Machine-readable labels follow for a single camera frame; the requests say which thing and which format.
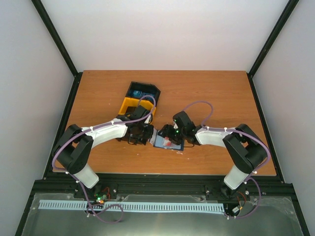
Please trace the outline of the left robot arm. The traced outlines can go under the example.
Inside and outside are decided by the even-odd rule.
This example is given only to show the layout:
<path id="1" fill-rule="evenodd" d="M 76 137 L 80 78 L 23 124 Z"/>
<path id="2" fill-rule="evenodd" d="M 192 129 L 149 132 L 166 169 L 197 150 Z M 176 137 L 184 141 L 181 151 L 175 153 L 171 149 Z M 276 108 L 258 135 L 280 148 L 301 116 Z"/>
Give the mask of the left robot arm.
<path id="1" fill-rule="evenodd" d="M 133 126 L 143 124 L 146 128 L 153 119 L 153 111 L 139 105 L 136 111 L 144 110 L 144 116 L 118 115 L 111 121 L 90 126 L 69 126 L 55 144 L 52 155 L 52 167 L 71 175 L 85 187 L 85 192 L 92 198 L 102 194 L 102 185 L 98 175 L 88 164 L 91 150 L 107 141 L 123 138 Z"/>

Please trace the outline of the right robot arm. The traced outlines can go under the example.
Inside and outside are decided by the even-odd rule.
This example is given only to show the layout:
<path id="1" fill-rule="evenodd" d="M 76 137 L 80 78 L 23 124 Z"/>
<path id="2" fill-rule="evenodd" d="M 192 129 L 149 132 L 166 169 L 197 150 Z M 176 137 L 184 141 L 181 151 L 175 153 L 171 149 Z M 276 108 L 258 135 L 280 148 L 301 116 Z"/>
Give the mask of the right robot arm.
<path id="1" fill-rule="evenodd" d="M 226 148 L 233 167 L 224 177 L 224 185 L 238 189 L 261 165 L 271 158 L 268 147 L 246 124 L 234 128 L 213 128 L 203 124 L 196 126 L 186 112 L 173 116 L 173 124 L 157 131 L 157 138 L 181 146 L 188 142 L 193 146 L 212 145 Z"/>

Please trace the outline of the yellow bin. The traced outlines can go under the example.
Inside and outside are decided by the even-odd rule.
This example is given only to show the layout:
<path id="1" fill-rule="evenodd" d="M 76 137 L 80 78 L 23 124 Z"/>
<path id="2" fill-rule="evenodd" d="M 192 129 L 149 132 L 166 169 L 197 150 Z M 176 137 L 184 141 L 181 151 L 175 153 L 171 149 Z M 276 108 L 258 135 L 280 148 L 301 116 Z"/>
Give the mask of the yellow bin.
<path id="1" fill-rule="evenodd" d="M 125 97 L 116 118 L 129 123 L 144 122 L 150 114 L 154 116 L 155 111 L 155 99 L 150 95 L 141 99 Z"/>

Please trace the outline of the blue leather card holder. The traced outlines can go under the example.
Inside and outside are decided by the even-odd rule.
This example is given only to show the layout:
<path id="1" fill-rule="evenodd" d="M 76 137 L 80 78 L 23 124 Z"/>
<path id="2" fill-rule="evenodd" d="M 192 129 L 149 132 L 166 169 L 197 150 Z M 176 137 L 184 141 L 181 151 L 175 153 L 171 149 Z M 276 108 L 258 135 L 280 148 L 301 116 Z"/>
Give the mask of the blue leather card holder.
<path id="1" fill-rule="evenodd" d="M 153 145 L 155 148 L 162 148 L 162 149 L 171 149 L 171 150 L 184 150 L 184 142 L 177 145 L 172 143 L 168 138 L 163 138 L 162 136 L 158 135 L 158 130 L 153 132 L 152 138 L 150 138 L 150 144 Z"/>

